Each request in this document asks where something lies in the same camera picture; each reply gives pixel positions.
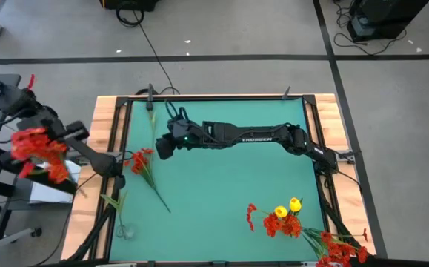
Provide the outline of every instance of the wooden table frame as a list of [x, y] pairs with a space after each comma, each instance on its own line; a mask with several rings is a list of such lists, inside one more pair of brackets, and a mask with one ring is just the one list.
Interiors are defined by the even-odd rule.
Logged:
[[[342, 124], [341, 115], [339, 113], [336, 97], [334, 94], [314, 94], [314, 95], [298, 95], [291, 94], [289, 97], [298, 98], [302, 96], [303, 99], [312, 104], [305, 105], [305, 111], [308, 117], [308, 124], [310, 126], [310, 135], [312, 140], [321, 144], [324, 140], [324, 145], [335, 151], [347, 151], [349, 145], [345, 136], [345, 131]], [[246, 95], [182, 95], [182, 96], [155, 96], [156, 99], [179, 99], [179, 98], [204, 98], [206, 100], [213, 100], [219, 98], [251, 98], [265, 99], [265, 98], [278, 98], [281, 99], [280, 94], [246, 94]], [[93, 121], [90, 128], [90, 137], [87, 144], [94, 150], [99, 152], [106, 151], [121, 151], [125, 147], [127, 138], [127, 128], [130, 121], [131, 105], [126, 105], [127, 99], [146, 99], [146, 96], [99, 96], [96, 101], [96, 107], [93, 114]], [[339, 170], [354, 179], [356, 178], [356, 171], [354, 165], [347, 162], [339, 162]], [[83, 167], [79, 184], [86, 181], [93, 175], [91, 167]], [[335, 195], [334, 190], [323, 188], [328, 202], [336, 203], [339, 213], [341, 214], [342, 222], [346, 225], [349, 231], [353, 234], [361, 234], [364, 228], [368, 231], [368, 241], [363, 238], [357, 240], [367, 247], [368, 251], [375, 254], [375, 247], [373, 244], [372, 234], [370, 232], [369, 222], [366, 215], [365, 205], [363, 203], [362, 195], [359, 191], [358, 185], [349, 180], [341, 174], [333, 175], [333, 187], [336, 187]], [[75, 195], [73, 209], [70, 215], [69, 225], [67, 227], [66, 238], [64, 240], [64, 247], [61, 259], [70, 257], [76, 249], [82, 244], [85, 237], [98, 216], [98, 211], [101, 211], [104, 205], [99, 195], [101, 192], [110, 194], [113, 187], [113, 179], [106, 182], [100, 176], [95, 176], [91, 181], [87, 182], [83, 189], [87, 197], [82, 194]], [[329, 222], [330, 230], [336, 232], [336, 227]], [[103, 229], [99, 233], [96, 245], [91, 251], [86, 254], [85, 258], [103, 258], [108, 255], [108, 248], [105, 246], [110, 220], [104, 224]]]

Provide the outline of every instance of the robotic arm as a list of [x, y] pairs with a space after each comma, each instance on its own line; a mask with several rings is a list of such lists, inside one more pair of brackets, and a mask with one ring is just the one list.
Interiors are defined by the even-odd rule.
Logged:
[[318, 163], [320, 168], [337, 171], [334, 151], [322, 148], [311, 141], [298, 125], [285, 123], [264, 127], [237, 127], [224, 122], [203, 122], [202, 126], [187, 118], [184, 108], [168, 121], [170, 133], [156, 140], [156, 150], [161, 159], [168, 159], [175, 148], [224, 149], [239, 143], [276, 142], [288, 153], [306, 155]]

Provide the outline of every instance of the green mat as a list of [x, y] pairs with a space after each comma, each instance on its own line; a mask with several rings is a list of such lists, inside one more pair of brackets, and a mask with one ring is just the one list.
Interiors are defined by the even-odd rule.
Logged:
[[[163, 102], [155, 102], [156, 136], [168, 132]], [[301, 99], [287, 101], [173, 102], [191, 120], [268, 126], [285, 122], [306, 129]], [[127, 150], [151, 148], [145, 102], [134, 102]], [[124, 168], [128, 191], [122, 216], [135, 225], [133, 240], [112, 239], [112, 261], [311, 261], [316, 256], [303, 238], [267, 236], [261, 213], [253, 213], [255, 232], [246, 221], [247, 205], [264, 211], [288, 207], [303, 198], [304, 227], [324, 229], [311, 159], [287, 153], [276, 143], [238, 144], [224, 150], [175, 150], [153, 161], [153, 175], [168, 213], [141, 176]]]

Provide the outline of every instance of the gray floor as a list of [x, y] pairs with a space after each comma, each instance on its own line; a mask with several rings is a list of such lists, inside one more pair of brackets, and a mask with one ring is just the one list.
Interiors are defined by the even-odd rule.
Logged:
[[[337, 7], [330, 0], [321, 3], [333, 38], [339, 32]], [[122, 27], [113, 11], [101, 9], [97, 1], [8, 1], [0, 19], [7, 28], [0, 38], [0, 59], [152, 56], [140, 29]], [[311, 1], [163, 0], [147, 14], [144, 27], [160, 56], [325, 55]], [[407, 31], [385, 54], [429, 53], [429, 3]], [[369, 43], [366, 49], [371, 52], [386, 44]], [[355, 48], [333, 48], [336, 54], [361, 54]], [[336, 92], [328, 62], [167, 62], [164, 66], [182, 93], [281, 93], [288, 85], [295, 93]], [[338, 62], [338, 66], [388, 256], [429, 260], [429, 61]], [[80, 119], [86, 125], [98, 95], [134, 93], [149, 82], [156, 88], [167, 86], [156, 63], [0, 65], [0, 73], [21, 74], [23, 85], [31, 73], [36, 74], [39, 100], [54, 107], [64, 122]], [[66, 96], [64, 102], [57, 99], [61, 96]], [[27, 266], [49, 254], [65, 212], [64, 208], [19, 211], [9, 233], [34, 223], [41, 223], [46, 231], [39, 239], [21, 240], [0, 252], [0, 266]], [[38, 259], [29, 258], [29, 247], [38, 247]]]

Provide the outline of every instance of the yellow flower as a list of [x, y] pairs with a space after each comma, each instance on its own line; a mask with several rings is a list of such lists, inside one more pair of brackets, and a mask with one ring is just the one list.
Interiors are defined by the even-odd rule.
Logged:
[[294, 197], [290, 200], [290, 210], [293, 212], [300, 211], [302, 209], [302, 204], [300, 201]]
[[284, 206], [278, 206], [275, 208], [275, 214], [278, 218], [283, 218], [287, 216], [288, 211]]

